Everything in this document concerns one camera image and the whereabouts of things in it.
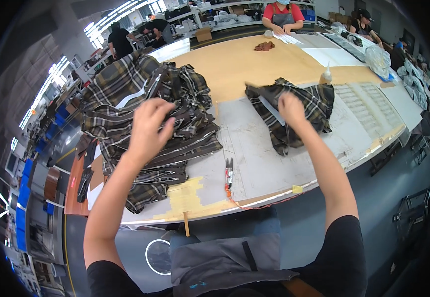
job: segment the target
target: black shirt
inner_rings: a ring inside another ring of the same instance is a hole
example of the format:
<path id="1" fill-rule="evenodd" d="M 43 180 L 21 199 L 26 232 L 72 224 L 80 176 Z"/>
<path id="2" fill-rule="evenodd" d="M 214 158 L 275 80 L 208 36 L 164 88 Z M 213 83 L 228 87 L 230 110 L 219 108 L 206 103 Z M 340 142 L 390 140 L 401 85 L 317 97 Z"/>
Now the black shirt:
<path id="1" fill-rule="evenodd" d="M 353 26 L 356 29 L 355 33 L 360 34 L 360 24 L 358 19 L 353 19 L 350 26 Z M 362 29 L 365 30 L 367 33 L 370 33 L 372 27 L 370 27 L 370 25 L 365 25 L 365 28 Z"/>
<path id="2" fill-rule="evenodd" d="M 166 20 L 153 19 L 152 21 L 146 24 L 146 29 L 152 31 L 154 30 L 154 28 L 156 28 L 157 30 L 162 32 L 164 31 L 165 27 L 167 27 L 168 24 L 169 22 Z"/>
<path id="3" fill-rule="evenodd" d="M 360 222 L 356 217 L 336 219 L 325 233 L 324 245 L 316 259 L 300 268 L 299 278 L 325 296 L 364 296 L 367 286 L 366 260 Z M 147 296 L 118 265 L 109 261 L 97 261 L 88 267 L 88 282 L 92 297 L 140 297 Z M 223 289 L 203 294 L 204 297 L 244 296 L 292 297 L 280 282 L 254 282 L 233 289 Z M 153 297 L 171 297 L 172 288 Z"/>
<path id="4" fill-rule="evenodd" d="M 108 37 L 108 44 L 112 43 L 114 49 L 116 50 L 116 55 L 119 59 L 123 56 L 127 56 L 134 51 L 132 45 L 129 43 L 129 40 L 126 36 L 129 32 L 126 29 L 119 28 L 113 30 L 110 36 Z"/>

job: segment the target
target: glue bottle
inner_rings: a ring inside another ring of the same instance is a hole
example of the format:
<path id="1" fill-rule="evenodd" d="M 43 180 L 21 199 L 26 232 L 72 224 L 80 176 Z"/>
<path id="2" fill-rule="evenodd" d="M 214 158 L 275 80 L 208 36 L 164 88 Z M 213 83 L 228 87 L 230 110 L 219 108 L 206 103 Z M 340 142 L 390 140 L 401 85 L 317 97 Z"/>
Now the glue bottle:
<path id="1" fill-rule="evenodd" d="M 330 61 L 327 63 L 327 69 L 320 75 L 319 84 L 331 84 L 332 75 L 330 75 Z"/>

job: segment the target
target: stack of folded garments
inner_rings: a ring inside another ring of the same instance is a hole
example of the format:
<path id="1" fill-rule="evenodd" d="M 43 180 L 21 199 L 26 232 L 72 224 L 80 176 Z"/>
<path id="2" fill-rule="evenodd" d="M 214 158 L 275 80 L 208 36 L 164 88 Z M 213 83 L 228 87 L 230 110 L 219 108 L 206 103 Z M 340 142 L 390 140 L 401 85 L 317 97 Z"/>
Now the stack of folded garments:
<path id="1" fill-rule="evenodd" d="M 277 101 L 283 92 L 291 92 L 296 95 L 304 104 L 306 119 L 311 122 L 317 132 L 331 132 L 329 126 L 330 115 L 334 107 L 334 87 L 328 84 L 315 85 L 307 88 L 294 86 L 289 81 L 278 78 L 274 85 L 260 87 L 273 95 L 272 98 L 266 98 L 269 104 L 277 110 Z M 288 146 L 303 146 L 302 140 L 296 135 L 290 127 L 287 129 L 281 125 L 275 116 L 264 106 L 259 99 L 260 94 L 246 89 L 246 95 L 251 101 L 254 109 L 261 116 L 263 121 L 268 125 L 270 130 L 271 142 L 274 149 L 281 156 L 288 154 Z"/>
<path id="2" fill-rule="evenodd" d="M 80 103 L 81 129 L 100 141 L 104 175 L 114 172 L 128 149 L 133 112 L 154 88 L 157 96 L 176 105 L 167 117 L 176 118 L 174 137 L 135 178 L 126 200 L 126 208 L 133 213 L 166 198 L 168 185 L 183 183 L 188 160 L 222 148 L 216 138 L 219 127 L 207 113 L 212 98 L 204 77 L 190 65 L 161 65 L 151 56 L 134 52 L 101 71 Z"/>

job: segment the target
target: gray floor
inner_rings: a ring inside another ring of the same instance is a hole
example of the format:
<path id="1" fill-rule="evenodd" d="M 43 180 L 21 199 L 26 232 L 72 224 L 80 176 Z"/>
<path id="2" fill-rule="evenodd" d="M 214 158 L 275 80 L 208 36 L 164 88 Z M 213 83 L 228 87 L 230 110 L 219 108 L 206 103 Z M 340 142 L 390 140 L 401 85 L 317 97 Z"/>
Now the gray floor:
<path id="1" fill-rule="evenodd" d="M 371 177 L 369 169 L 370 163 L 366 163 L 351 171 L 348 177 L 357 199 L 362 226 L 369 275 L 367 296 L 378 296 L 388 281 L 397 242 L 391 217 L 402 197 L 430 185 L 430 155 L 418 166 L 411 151 L 404 148 L 377 175 Z M 325 233 L 325 203 L 319 188 L 274 207 L 281 220 L 283 237 L 281 267 L 299 267 L 313 261 Z M 190 230 L 202 241 L 243 236 L 253 229 L 252 217 L 252 211 L 245 211 L 191 222 Z M 89 296 L 82 250 L 85 224 L 85 218 L 67 216 L 68 265 L 78 297 Z M 170 286 L 170 277 L 152 272 L 144 257 L 148 242 L 162 234 L 157 230 L 120 231 L 116 237 L 121 260 L 143 292 Z M 73 295 L 72 288 L 65 289 Z"/>

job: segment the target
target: black cap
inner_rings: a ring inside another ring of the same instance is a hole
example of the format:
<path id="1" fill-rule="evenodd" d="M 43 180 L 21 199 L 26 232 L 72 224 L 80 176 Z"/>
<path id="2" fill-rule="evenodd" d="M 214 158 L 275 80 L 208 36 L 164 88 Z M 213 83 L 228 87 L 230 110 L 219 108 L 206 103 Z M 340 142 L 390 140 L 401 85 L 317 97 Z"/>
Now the black cap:
<path id="1" fill-rule="evenodd" d="M 360 15 L 362 15 L 363 17 L 365 17 L 367 20 L 369 20 L 371 22 L 374 21 L 374 20 L 372 20 L 372 16 L 368 12 L 368 10 L 366 10 L 366 9 L 359 9 L 358 12 L 359 12 Z"/>

